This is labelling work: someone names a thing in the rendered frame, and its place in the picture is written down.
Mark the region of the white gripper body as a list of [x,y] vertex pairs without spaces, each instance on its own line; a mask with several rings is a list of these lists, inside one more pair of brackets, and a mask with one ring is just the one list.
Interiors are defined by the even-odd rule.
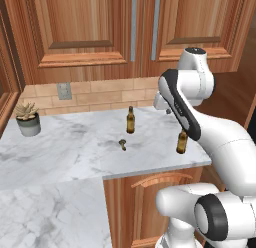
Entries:
[[171,114],[172,113],[171,108],[169,107],[168,103],[164,100],[164,98],[162,97],[160,92],[156,93],[156,95],[154,97],[153,106],[157,110],[165,110],[167,114]]

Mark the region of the brown beer bottle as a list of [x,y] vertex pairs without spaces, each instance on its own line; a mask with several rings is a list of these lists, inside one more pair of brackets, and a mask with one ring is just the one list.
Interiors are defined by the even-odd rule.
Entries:
[[178,143],[176,147],[176,152],[179,154],[184,154],[186,151],[186,146],[187,146],[187,140],[188,140],[188,135],[184,130],[182,130],[178,136]]
[[135,115],[133,113],[133,107],[130,106],[127,115],[126,132],[132,134],[135,131]]

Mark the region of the wooden base cupboard door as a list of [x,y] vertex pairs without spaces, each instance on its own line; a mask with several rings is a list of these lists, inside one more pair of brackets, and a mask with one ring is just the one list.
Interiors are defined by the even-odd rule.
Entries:
[[[156,209],[156,193],[165,187],[197,183],[202,167],[172,170],[129,177],[114,177],[104,181],[104,191],[113,248],[154,248],[166,231],[168,218]],[[162,173],[183,173],[192,179],[182,178],[179,183],[159,183],[149,187],[131,185]]]

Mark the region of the succulent in grey pot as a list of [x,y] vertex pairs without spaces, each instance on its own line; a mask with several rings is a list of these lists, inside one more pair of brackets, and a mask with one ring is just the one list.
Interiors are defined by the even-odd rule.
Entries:
[[15,114],[23,136],[33,137],[41,132],[40,116],[34,103],[17,104]]

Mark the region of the tall wooden cupboard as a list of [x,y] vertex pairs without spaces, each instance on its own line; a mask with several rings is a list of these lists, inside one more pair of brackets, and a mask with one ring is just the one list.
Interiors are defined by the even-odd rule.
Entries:
[[5,0],[0,0],[0,138],[25,88]]

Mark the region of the wooden wall cupboard door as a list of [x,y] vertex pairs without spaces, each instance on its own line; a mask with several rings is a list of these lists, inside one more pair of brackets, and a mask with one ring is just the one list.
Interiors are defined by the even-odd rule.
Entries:
[[143,0],[5,0],[25,82],[130,79],[140,75]]
[[238,69],[256,0],[160,0],[156,60],[151,60],[155,0],[144,0],[141,74],[177,66],[187,47],[207,52],[214,73]]

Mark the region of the grey wall outlet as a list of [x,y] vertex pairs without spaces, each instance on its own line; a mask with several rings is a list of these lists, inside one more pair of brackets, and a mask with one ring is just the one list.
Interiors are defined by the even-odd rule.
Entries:
[[71,100],[72,99],[72,92],[71,92],[71,86],[69,82],[65,83],[57,83],[57,92],[58,92],[58,98],[60,100]]

